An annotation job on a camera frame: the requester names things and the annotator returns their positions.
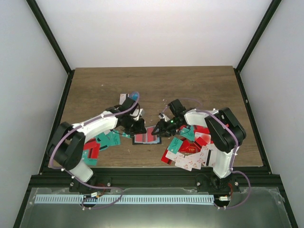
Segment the black leather card holder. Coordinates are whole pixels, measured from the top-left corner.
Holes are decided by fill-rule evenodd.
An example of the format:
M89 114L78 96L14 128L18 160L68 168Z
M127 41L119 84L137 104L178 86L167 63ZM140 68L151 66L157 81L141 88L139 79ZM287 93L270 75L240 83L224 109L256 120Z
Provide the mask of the black leather card holder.
M146 127L145 134L136 134L132 138L132 145L144 145L144 144L161 144L162 139L157 135L152 135L155 126Z

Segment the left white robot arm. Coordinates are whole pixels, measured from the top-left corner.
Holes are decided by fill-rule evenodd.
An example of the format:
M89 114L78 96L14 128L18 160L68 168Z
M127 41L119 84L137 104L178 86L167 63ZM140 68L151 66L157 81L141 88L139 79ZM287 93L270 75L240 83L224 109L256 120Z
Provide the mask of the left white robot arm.
M63 169L78 179L85 191L93 191L97 180L93 177L92 169L82 160L84 145L97 135L117 127L122 127L130 136L146 133L139 99L139 93L133 92L123 104L107 108L89 120L76 124L61 123L47 146L49 166Z

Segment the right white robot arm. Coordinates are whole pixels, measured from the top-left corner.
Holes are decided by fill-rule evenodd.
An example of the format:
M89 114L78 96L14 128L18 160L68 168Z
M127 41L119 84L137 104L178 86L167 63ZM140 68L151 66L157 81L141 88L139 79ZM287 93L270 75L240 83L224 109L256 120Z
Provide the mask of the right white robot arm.
M173 117L168 119L164 113L159 113L160 121L152 131L152 135L170 137L177 133L182 126L206 127L215 147L219 150L211 179L212 188L223 191L228 186L227 177L233 173L233 163L237 150L247 134L241 123L230 108L224 107L213 111L187 109L179 99L168 104Z

